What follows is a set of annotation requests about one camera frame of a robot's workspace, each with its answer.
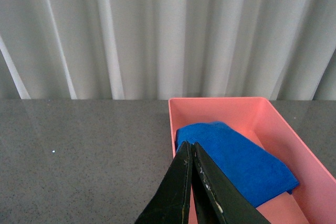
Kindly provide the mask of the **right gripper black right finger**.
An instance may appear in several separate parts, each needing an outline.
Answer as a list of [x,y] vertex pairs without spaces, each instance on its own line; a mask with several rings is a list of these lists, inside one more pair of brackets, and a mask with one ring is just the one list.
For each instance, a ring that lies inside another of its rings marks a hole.
[[269,223],[237,190],[199,143],[191,146],[198,223]]

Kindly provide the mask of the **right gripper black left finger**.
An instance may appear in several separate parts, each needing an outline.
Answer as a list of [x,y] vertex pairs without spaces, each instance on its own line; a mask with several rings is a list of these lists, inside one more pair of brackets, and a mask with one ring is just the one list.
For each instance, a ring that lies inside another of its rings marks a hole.
[[136,223],[188,223],[193,159],[191,145],[183,142],[155,195]]

